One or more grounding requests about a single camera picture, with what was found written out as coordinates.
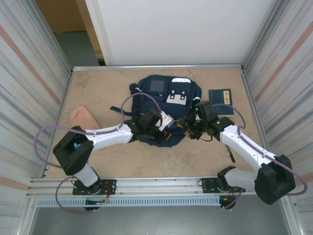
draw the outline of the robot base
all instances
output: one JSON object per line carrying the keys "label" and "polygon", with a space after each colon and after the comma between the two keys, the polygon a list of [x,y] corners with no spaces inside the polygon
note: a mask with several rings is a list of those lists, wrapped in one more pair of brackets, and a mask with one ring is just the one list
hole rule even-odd
{"label": "robot base", "polygon": [[241,187],[229,187],[222,189],[219,185],[218,178],[202,178],[201,185],[203,193],[222,193],[222,192],[234,192],[238,193],[241,191]]}
{"label": "robot base", "polygon": [[116,180],[98,180],[92,189],[83,185],[80,180],[76,180],[73,187],[73,195],[114,195],[115,189]]}

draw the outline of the marble surface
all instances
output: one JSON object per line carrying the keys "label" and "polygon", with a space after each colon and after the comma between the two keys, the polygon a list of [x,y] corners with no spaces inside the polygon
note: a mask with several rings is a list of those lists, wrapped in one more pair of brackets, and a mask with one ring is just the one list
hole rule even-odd
{"label": "marble surface", "polygon": [[[60,125],[71,127],[68,115],[78,105],[84,105],[101,128],[119,124],[121,114],[110,110],[110,107],[120,107],[130,95],[129,85],[152,74],[188,77],[196,81],[202,88],[202,100],[208,100],[209,89],[230,88],[233,105],[246,120],[245,134],[261,143],[238,69],[76,71]],[[130,111],[131,103],[126,103],[126,111]],[[242,124],[239,115],[235,114],[232,119],[237,125]],[[58,132],[56,143],[65,133]],[[203,138],[209,139],[209,136],[203,135]],[[109,146],[92,153],[89,164],[100,177],[214,176],[229,165],[252,171],[243,158],[235,151],[233,154],[235,164],[231,161],[226,146],[217,140],[204,142],[184,138],[172,148],[158,148],[135,141]],[[57,163],[54,155],[50,160]],[[61,169],[49,167],[46,176],[64,178],[65,174]]]}

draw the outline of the book cover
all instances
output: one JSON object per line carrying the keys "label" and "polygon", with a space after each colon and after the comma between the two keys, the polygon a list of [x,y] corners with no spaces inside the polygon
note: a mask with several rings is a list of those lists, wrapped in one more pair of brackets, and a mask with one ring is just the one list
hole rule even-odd
{"label": "book cover", "polygon": [[[209,100],[211,104],[229,104],[233,105],[230,89],[209,90]],[[215,107],[219,116],[231,118],[234,116],[234,110],[226,106]]]}

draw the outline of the black wire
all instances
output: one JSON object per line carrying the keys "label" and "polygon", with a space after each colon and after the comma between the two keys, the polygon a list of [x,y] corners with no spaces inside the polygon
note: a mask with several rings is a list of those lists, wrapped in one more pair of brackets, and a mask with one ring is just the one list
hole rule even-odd
{"label": "black wire", "polygon": [[202,179],[199,179],[199,181],[198,181],[198,186],[201,186],[201,187],[202,187],[203,185],[199,185],[199,182],[200,182],[201,180],[202,180]]}
{"label": "black wire", "polygon": [[205,141],[205,142],[211,142],[213,140],[213,137],[211,136],[211,139],[209,141],[205,140],[205,139],[202,139],[202,138],[200,138],[200,140]]}

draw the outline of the navy backpack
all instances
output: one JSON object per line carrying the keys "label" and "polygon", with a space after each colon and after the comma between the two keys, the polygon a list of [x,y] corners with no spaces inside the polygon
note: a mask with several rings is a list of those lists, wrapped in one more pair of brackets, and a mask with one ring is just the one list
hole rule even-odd
{"label": "navy backpack", "polygon": [[[178,121],[185,115],[192,112],[195,104],[200,102],[201,88],[189,78],[151,75],[141,79],[138,84],[130,86],[131,94],[144,92],[151,95],[159,104],[161,110]],[[133,118],[143,115],[151,108],[156,108],[154,102],[145,95],[135,95],[133,97],[132,112],[124,113]],[[112,106],[112,110],[120,112],[120,109]],[[158,147],[172,147],[178,144],[184,137],[185,130],[179,128],[175,122],[166,131],[172,135],[168,141],[158,144],[155,140],[143,138],[141,141]]]}

